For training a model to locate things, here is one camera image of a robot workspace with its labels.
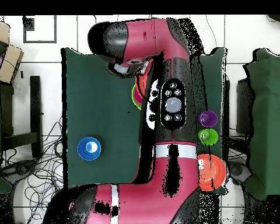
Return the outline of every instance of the blue bowl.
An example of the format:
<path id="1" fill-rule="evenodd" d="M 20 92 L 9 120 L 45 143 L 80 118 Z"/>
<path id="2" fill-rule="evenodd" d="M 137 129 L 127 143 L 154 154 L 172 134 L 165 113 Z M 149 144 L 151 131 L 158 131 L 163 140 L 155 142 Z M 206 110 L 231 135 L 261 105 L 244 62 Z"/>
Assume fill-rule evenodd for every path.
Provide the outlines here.
<path id="1" fill-rule="evenodd" d="M 78 154 L 84 160 L 95 160 L 100 152 L 100 142 L 95 138 L 83 138 L 78 144 Z"/>

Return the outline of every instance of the red plate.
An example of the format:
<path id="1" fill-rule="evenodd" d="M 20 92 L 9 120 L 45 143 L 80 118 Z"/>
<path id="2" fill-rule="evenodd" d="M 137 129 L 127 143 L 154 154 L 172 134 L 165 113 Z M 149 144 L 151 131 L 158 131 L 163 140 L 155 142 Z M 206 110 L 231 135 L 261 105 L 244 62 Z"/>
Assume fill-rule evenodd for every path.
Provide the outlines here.
<path id="1" fill-rule="evenodd" d="M 202 191 L 213 191 L 224 184 L 226 166 L 220 158 L 215 155 L 203 154 L 198 155 L 197 160 L 199 164 L 199 186 Z"/>

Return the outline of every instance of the gray button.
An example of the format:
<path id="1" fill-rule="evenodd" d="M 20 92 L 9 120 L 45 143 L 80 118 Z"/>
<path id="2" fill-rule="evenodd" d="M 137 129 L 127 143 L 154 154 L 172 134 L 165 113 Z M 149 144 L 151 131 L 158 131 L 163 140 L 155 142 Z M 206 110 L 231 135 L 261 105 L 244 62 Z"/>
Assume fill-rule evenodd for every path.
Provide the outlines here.
<path id="1" fill-rule="evenodd" d="M 177 114 L 174 116 L 175 121 L 180 121 L 181 120 L 181 115 Z"/>
<path id="2" fill-rule="evenodd" d="M 172 82 L 172 83 L 169 85 L 169 87 L 170 87 L 171 89 L 175 89 L 175 88 L 176 88 L 176 84 L 175 84 L 174 82 Z"/>
<path id="3" fill-rule="evenodd" d="M 172 117 L 171 117 L 170 115 L 166 115 L 166 116 L 165 116 L 165 120 L 166 120 L 166 121 L 170 121 L 171 119 L 172 119 Z"/>
<path id="4" fill-rule="evenodd" d="M 165 108 L 169 113 L 177 113 L 181 109 L 181 101 L 176 97 L 169 98 L 165 104 Z"/>
<path id="5" fill-rule="evenodd" d="M 167 91 L 165 92 L 165 95 L 166 95 L 167 97 L 170 96 L 170 95 L 171 95 L 171 91 L 167 90 Z"/>
<path id="6" fill-rule="evenodd" d="M 176 95 L 176 96 L 180 96 L 181 95 L 181 92 L 180 92 L 180 90 L 175 90 L 175 92 L 174 92 L 174 94 Z"/>

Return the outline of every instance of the floor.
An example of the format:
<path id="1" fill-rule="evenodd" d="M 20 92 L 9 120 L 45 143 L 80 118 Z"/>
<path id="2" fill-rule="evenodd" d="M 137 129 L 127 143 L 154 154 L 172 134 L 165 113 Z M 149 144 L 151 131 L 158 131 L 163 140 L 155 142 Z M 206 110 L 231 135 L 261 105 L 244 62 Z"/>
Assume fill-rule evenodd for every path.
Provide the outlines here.
<path id="1" fill-rule="evenodd" d="M 42 125 L 44 145 L 56 141 L 60 135 L 59 122 L 62 113 L 61 101 L 61 54 L 60 49 L 69 47 L 80 53 L 91 54 L 87 33 L 92 25 L 102 21 L 118 21 L 139 18 L 190 18 L 197 28 L 205 52 L 209 54 L 215 47 L 226 47 L 226 73 L 230 79 L 230 135 L 238 135 L 236 127 L 236 85 L 237 81 L 246 77 L 243 65 L 252 60 L 252 52 L 257 48 L 268 48 L 273 53 L 280 54 L 280 22 L 271 20 L 267 15 L 109 15 L 109 16 L 57 16 L 57 43 L 23 43 L 23 23 L 21 16 L 0 16 L 10 25 L 10 44 L 21 48 L 24 57 L 19 70 L 23 78 L 17 74 L 14 81 L 14 115 L 13 126 L 15 134 L 29 132 L 30 93 L 29 78 L 39 75 L 41 78 Z M 54 16 L 33 16 L 34 31 L 27 31 L 26 40 L 54 40 Z M 30 176 L 22 181 L 15 193 L 14 212 L 17 222 L 41 224 L 46 211 L 47 202 L 53 194 L 52 186 L 47 179 L 49 171 L 60 165 L 60 158 L 52 155 L 53 148 L 46 151 L 44 160 L 50 159 L 46 170 L 39 170 L 41 176 Z M 14 153 L 7 152 L 7 157 Z M 17 154 L 11 161 L 31 158 L 30 145 L 17 149 Z M 57 184 L 62 187 L 62 177 Z M 231 180 L 227 185 L 228 193 L 221 197 L 220 219 L 222 224 L 242 224 L 244 200 L 241 187 Z"/>

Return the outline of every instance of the control panel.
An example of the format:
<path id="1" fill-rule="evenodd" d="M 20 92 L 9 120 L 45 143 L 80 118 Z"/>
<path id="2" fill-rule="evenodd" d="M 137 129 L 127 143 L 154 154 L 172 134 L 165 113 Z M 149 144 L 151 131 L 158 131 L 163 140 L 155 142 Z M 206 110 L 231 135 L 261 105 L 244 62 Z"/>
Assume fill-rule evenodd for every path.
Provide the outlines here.
<path id="1" fill-rule="evenodd" d="M 152 87 L 150 90 L 149 101 L 147 103 L 146 109 L 146 122 L 150 129 L 155 129 L 155 121 L 156 121 L 156 112 L 158 110 L 158 80 L 155 80 L 152 83 Z"/>
<path id="2" fill-rule="evenodd" d="M 160 116 L 168 130 L 180 129 L 186 122 L 186 98 L 184 84 L 178 79 L 169 79 L 161 89 Z"/>

